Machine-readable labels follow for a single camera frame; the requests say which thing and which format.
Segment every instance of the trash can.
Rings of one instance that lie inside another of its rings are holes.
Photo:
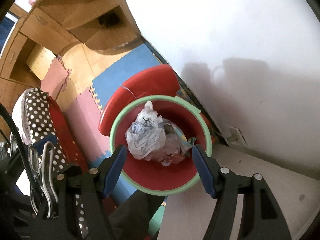
[[[211,135],[200,110],[179,97],[164,95],[139,98],[118,114],[110,131],[111,152],[119,144],[128,147],[125,133],[149,100],[158,115],[174,122],[186,138],[196,137],[196,144],[201,144],[207,155],[211,156]],[[161,196],[183,192],[200,180],[192,158],[187,157],[179,164],[164,167],[158,162],[136,160],[129,151],[122,175],[137,189]]]

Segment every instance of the crumpled plastic bag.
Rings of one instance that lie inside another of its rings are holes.
[[[151,101],[147,101],[144,109],[125,133],[128,149],[137,160],[145,158],[152,151],[161,149],[166,142],[163,120],[153,110]]]
[[[161,162],[163,166],[169,166],[171,163],[178,164],[182,162],[186,157],[184,154],[187,152],[183,151],[181,147],[180,137],[176,134],[167,134],[164,146],[157,150],[149,153],[144,160],[146,161],[157,161]]]
[[[187,140],[182,130],[174,122],[171,122],[168,119],[163,119],[163,126],[165,134],[176,134],[180,138],[181,154],[185,154],[190,148],[193,147],[196,138],[191,137],[189,140]]]

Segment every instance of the drawer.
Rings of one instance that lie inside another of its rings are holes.
[[[16,90],[17,84],[0,78],[0,102],[8,108],[13,108],[12,106],[12,99],[14,92]]]
[[[51,50],[54,54],[59,54],[66,46],[77,41],[67,30],[39,8],[32,11],[20,32],[35,43]]]
[[[27,41],[27,39],[28,38],[26,36],[22,35],[21,33],[18,33],[4,61],[1,77],[10,78],[10,74],[14,67],[14,64],[16,63],[16,60],[20,54],[20,51],[22,50],[22,47]]]

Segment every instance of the brown polka dot cloth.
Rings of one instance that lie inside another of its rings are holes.
[[[48,96],[48,93],[41,91],[39,88],[31,89],[26,95],[28,130],[33,144],[42,140],[48,134],[56,136],[56,130],[49,113]],[[59,140],[54,149],[55,156],[52,170],[59,172],[66,165],[66,156],[62,153]]]
[[[44,139],[49,134],[57,136],[49,112],[48,96],[49,93],[43,92],[40,88],[33,88],[29,90],[26,95],[25,109],[28,120],[28,131],[32,144]],[[53,158],[52,170],[55,171],[53,173],[55,176],[68,164],[68,160],[60,145],[59,139],[54,149],[55,155]],[[82,197],[81,195],[75,195],[75,199],[81,235],[85,238],[88,234],[88,227],[84,219]]]

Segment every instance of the metal clip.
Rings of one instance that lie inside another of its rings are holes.
[[[43,191],[43,195],[45,196],[48,202],[47,219],[56,217],[58,211],[58,196],[54,190],[52,181],[52,162],[54,146],[50,141],[47,141],[44,144],[42,160],[40,164],[38,152],[33,145],[29,146],[28,153],[29,163],[31,166],[31,172],[33,174],[33,177],[35,181],[39,183],[40,188]],[[37,214],[39,207],[41,206],[41,203],[37,203],[32,189],[30,190],[30,201],[34,212]]]

